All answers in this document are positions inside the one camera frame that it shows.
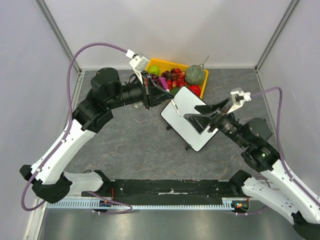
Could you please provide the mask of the magenta marker cap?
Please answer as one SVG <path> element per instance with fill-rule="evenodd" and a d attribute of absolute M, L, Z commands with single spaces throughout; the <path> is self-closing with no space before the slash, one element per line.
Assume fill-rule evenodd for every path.
<path fill-rule="evenodd" d="M 169 91 L 169 88 L 168 88 L 168 84 L 167 84 L 167 81 L 164 77 L 159 77 L 158 78 L 162 87 L 166 90 L 166 91 Z"/>

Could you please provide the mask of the white marker pen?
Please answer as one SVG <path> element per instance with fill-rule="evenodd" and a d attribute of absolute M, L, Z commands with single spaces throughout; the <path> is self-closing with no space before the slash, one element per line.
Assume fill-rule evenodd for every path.
<path fill-rule="evenodd" d="M 171 102 L 171 104 L 173 105 L 173 107 L 174 107 L 175 111 L 177 112 L 177 114 L 179 115 L 179 117 L 181 117 L 181 113 L 180 113 L 180 111 L 179 111 L 179 108 L 178 108 L 175 100 L 174 100 L 174 99 L 171 99 L 170 102 Z"/>

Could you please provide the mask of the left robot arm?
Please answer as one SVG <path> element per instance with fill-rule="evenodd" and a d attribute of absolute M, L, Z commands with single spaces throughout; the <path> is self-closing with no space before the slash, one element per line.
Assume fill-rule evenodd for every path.
<path fill-rule="evenodd" d="M 146 109 L 157 106 L 174 95 L 153 82 L 146 71 L 142 80 L 122 84 L 116 69 L 100 69 L 91 79 L 91 89 L 71 116 L 57 146 L 33 165 L 23 165 L 20 174 L 32 184 L 35 195 L 48 203 L 57 203 L 67 195 L 91 191 L 106 196 L 111 181 L 101 170 L 68 173 L 64 169 L 76 153 L 113 118 L 113 109 L 143 103 Z"/>

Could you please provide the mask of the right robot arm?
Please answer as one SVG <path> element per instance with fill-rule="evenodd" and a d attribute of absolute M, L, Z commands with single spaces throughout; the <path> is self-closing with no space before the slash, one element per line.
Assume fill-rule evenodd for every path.
<path fill-rule="evenodd" d="M 259 182 L 247 173 L 241 179 L 229 184 L 229 191 L 235 197 L 245 194 L 253 197 L 287 219 L 294 230 L 305 240 L 320 238 L 320 207 L 313 200 L 313 193 L 305 193 L 306 187 L 299 178 L 281 161 L 279 152 L 268 143 L 272 132 L 262 118 L 253 118 L 240 124 L 233 112 L 241 108 L 250 97 L 236 96 L 228 106 L 224 100 L 215 105 L 196 105 L 198 112 L 186 113 L 183 117 L 199 133 L 219 130 L 240 148 L 244 162 L 270 180 L 280 189 L 280 193 Z"/>

